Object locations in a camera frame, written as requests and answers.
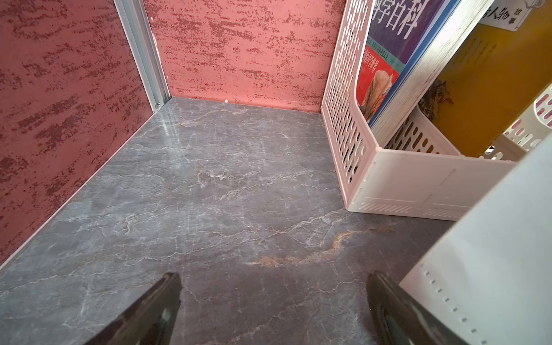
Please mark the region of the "purple science book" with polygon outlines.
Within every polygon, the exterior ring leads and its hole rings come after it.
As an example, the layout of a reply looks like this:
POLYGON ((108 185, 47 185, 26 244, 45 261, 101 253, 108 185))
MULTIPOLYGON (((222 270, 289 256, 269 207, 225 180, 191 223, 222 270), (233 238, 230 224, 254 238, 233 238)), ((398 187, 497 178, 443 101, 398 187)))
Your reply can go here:
POLYGON ((370 127, 458 6, 458 1, 376 1, 356 83, 370 127))

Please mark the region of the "white plastic file organizer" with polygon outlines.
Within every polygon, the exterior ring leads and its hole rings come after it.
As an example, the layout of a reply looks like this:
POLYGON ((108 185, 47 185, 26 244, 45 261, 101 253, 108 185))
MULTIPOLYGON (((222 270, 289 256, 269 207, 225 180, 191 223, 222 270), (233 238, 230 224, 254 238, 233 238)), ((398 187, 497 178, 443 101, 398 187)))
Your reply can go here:
POLYGON ((347 210, 458 220, 551 132, 551 83, 479 157, 464 156, 418 104, 493 1, 458 1, 373 127, 356 99, 376 1, 348 1, 321 104, 347 210))

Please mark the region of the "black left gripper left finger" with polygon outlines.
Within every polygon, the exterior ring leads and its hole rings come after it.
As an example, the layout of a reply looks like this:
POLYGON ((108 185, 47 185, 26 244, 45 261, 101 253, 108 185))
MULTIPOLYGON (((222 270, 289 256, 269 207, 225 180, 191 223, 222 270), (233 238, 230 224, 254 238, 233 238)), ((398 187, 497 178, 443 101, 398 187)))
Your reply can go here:
POLYGON ((183 289, 178 273, 165 273, 87 344, 169 344, 183 289))

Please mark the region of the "white insulated delivery bag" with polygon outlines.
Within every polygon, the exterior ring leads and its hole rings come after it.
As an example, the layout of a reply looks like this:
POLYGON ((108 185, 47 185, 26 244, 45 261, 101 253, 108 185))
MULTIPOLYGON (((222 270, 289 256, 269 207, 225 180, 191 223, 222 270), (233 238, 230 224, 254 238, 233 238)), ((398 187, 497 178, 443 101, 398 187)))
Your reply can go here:
POLYGON ((454 224, 400 285, 468 344, 550 344, 551 140, 454 224))

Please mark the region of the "yellow story book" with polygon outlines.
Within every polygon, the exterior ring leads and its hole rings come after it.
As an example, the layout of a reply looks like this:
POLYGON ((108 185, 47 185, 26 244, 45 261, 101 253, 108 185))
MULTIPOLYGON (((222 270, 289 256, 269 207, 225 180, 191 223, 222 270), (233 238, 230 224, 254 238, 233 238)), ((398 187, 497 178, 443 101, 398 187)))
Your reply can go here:
POLYGON ((479 157, 551 83, 551 2, 493 1, 418 106, 479 157))

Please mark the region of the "left aluminium corner post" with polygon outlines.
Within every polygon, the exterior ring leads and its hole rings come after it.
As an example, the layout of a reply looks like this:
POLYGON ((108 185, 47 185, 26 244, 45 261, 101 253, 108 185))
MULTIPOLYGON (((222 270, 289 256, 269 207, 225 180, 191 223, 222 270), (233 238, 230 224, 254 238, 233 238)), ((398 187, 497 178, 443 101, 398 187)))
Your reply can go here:
POLYGON ((150 107, 156 114, 170 100, 171 95, 145 4, 142 0, 114 0, 114 5, 150 107))

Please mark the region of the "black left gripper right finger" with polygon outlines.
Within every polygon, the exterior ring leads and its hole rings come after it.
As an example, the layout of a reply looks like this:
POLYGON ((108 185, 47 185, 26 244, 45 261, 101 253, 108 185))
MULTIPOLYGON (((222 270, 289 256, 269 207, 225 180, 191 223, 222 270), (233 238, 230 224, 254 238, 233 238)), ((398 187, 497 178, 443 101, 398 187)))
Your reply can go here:
POLYGON ((465 344, 382 271, 367 279, 367 301, 380 344, 465 344))

